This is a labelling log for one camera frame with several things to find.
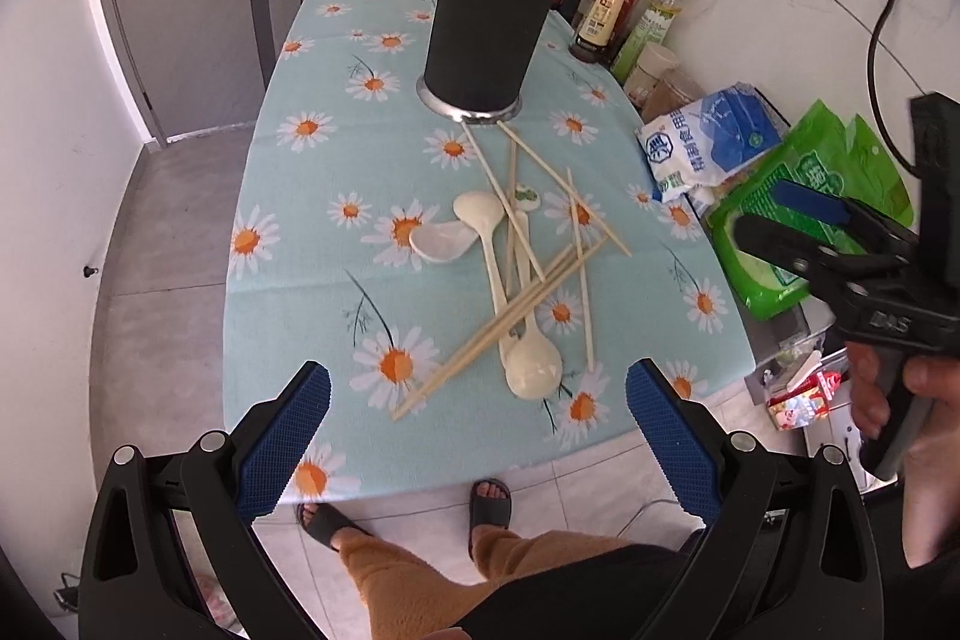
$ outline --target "table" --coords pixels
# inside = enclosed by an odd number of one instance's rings
[[[450,485],[624,434],[635,427],[624,378],[641,357],[693,398],[754,368],[692,210],[650,199],[637,114],[606,71],[568,54],[570,28],[551,13],[512,128],[556,170],[571,167],[579,192],[632,249],[628,258],[608,242],[589,263],[594,372],[573,275],[536,311],[563,355],[556,395],[516,399],[491,349],[392,421],[411,387],[493,315],[479,242],[446,266],[421,263],[408,244],[416,225],[454,220],[457,194],[490,189],[462,129],[416,97],[435,1],[305,0],[256,124],[230,244],[227,429],[305,360],[326,366],[333,386],[284,501]],[[506,184],[505,135],[474,134]],[[572,241],[568,201],[522,151],[517,170],[541,196],[530,223],[546,263]],[[586,211],[578,220],[595,242]]]

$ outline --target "fuzzy brown pants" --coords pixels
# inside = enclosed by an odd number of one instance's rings
[[[503,584],[630,544],[574,531],[528,540],[490,528],[473,546],[473,561],[487,581],[472,586],[445,579],[411,552],[376,537],[350,538],[340,559],[370,613],[373,640],[419,640],[452,626]]]

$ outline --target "daisy print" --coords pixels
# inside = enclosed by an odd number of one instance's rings
[[[596,126],[589,125],[581,116],[570,112],[554,112],[550,115],[557,136],[570,136],[575,145],[589,145],[597,138]]]
[[[602,107],[607,104],[610,97],[603,88],[592,88],[589,85],[580,92],[580,97],[584,101],[589,101],[595,107]]]
[[[352,9],[353,7],[347,6],[347,4],[324,4],[317,10],[317,14],[323,15],[325,18],[336,18],[340,15],[346,15]]]
[[[430,163],[440,164],[441,169],[453,167],[453,170],[458,170],[461,166],[468,167],[470,161],[476,160],[476,151],[469,143],[467,134],[457,135],[454,131],[438,128],[432,137],[427,137],[424,141],[427,143],[424,152],[433,156]]]
[[[384,33],[371,37],[367,46],[371,52],[403,52],[408,44],[416,42],[412,36],[405,33]]]
[[[584,307],[580,297],[567,289],[558,289],[536,306],[536,322],[546,333],[560,335],[575,332],[583,323]]]
[[[354,98],[370,101],[376,98],[377,101],[386,101],[389,98],[388,92],[397,92],[400,90],[400,81],[390,74],[390,71],[373,71],[371,68],[366,73],[357,73],[350,78],[347,84],[347,92]]]
[[[690,362],[666,362],[664,374],[680,399],[706,396],[707,381],[697,381],[697,367]]]
[[[353,228],[353,226],[362,226],[370,220],[370,210],[371,205],[364,204],[363,199],[357,196],[357,191],[350,191],[346,196],[338,194],[337,200],[330,202],[330,209],[326,213],[338,226],[346,225],[347,228]]]
[[[285,124],[277,128],[277,144],[290,145],[291,150],[299,152],[304,145],[315,148],[318,142],[326,142],[330,134],[337,130],[330,115],[301,112],[298,118],[287,118]]]
[[[661,223],[670,226],[670,233],[677,239],[699,239],[703,234],[697,220],[683,199],[661,204],[661,213],[656,216]]]
[[[336,453],[328,442],[313,443],[290,477],[287,497],[294,501],[338,501],[355,496],[360,479],[338,474],[347,457]]]
[[[580,387],[568,402],[560,406],[557,434],[560,448],[568,450],[571,445],[589,437],[591,429],[606,423],[610,408],[600,402],[610,378],[603,375],[603,365],[597,362],[593,371],[585,371],[580,378]]]
[[[726,316],[729,310],[719,287],[710,285],[708,277],[704,277],[702,283],[697,280],[693,283],[683,290],[683,301],[690,305],[686,317],[696,322],[702,332],[722,332],[723,321],[720,316]]]
[[[421,328],[411,328],[402,341],[394,342],[391,333],[378,332],[375,339],[366,338],[353,353],[353,360],[368,370],[350,380],[355,391],[368,391],[367,404],[371,408],[392,413],[416,387],[423,383],[437,368],[435,357],[440,353],[433,339],[421,339]],[[426,402],[414,408],[419,413]]]
[[[415,9],[413,12],[407,12],[407,20],[411,23],[432,23],[433,12],[425,9]]]
[[[243,279],[244,270],[256,274],[261,261],[271,261],[274,255],[268,249],[280,241],[280,226],[273,215],[260,216],[260,205],[251,210],[250,217],[244,220],[240,210],[233,219],[233,232],[230,235],[230,261],[227,276],[236,271],[237,280]]]
[[[598,215],[601,219],[606,218],[607,214],[604,213],[600,209],[600,205],[593,200],[593,194],[583,194],[583,199],[595,215]],[[549,191],[544,196],[544,201],[549,205],[544,210],[544,215],[546,215],[547,218],[553,218],[553,220],[558,221],[557,233],[563,234],[563,232],[569,231],[573,226],[573,220],[570,215],[570,200],[566,196],[560,196],[560,194],[556,194],[554,191]],[[580,223],[580,235],[584,238],[584,242],[593,244],[597,239],[600,239],[600,229],[594,225],[593,218],[587,210],[584,210],[582,204],[577,204],[576,209],[577,223]]]
[[[285,61],[303,52],[309,52],[313,44],[312,39],[288,39],[280,49],[280,60]]]
[[[653,196],[650,196],[650,191],[640,185],[628,185],[627,193],[630,194],[631,199],[634,199],[641,210],[652,210],[658,204],[654,201]]]
[[[395,205],[390,210],[390,218],[381,215],[376,220],[373,226],[376,234],[361,237],[360,242],[387,245],[373,257],[373,263],[382,263],[384,266],[404,266],[409,261],[413,268],[420,271],[424,262],[410,247],[410,232],[424,223],[430,223],[439,209],[440,207],[435,204],[424,210],[418,199],[413,200],[408,210]]]

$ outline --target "green plastic bag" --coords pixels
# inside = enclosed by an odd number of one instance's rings
[[[733,290],[760,320],[792,307],[808,290],[806,282],[794,274],[736,248],[731,234],[739,215],[765,215],[828,242],[840,252],[862,252],[843,231],[774,203],[770,191],[784,179],[825,194],[860,199],[904,226],[913,223],[904,181],[867,122],[857,115],[844,126],[817,101],[750,179],[709,217],[713,245]]]

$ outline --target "floor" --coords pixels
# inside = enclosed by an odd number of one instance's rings
[[[104,270],[106,317],[96,338],[90,416],[94,464],[103,474],[125,443],[147,455],[189,447],[223,426],[221,357],[227,247],[253,129],[181,140],[149,156],[128,202],[126,223]],[[746,387],[712,410],[728,430],[747,429],[770,450],[795,452],[798,439],[776,432]],[[640,432],[503,476],[514,494],[512,528],[623,535],[679,547],[693,521],[672,493]],[[479,575],[467,557],[467,485],[374,500],[342,509],[368,530],[420,555],[456,581]],[[210,570],[195,528],[181,533],[198,571]],[[256,534],[320,629],[335,640],[370,633],[366,610],[336,555],[280,506]]]

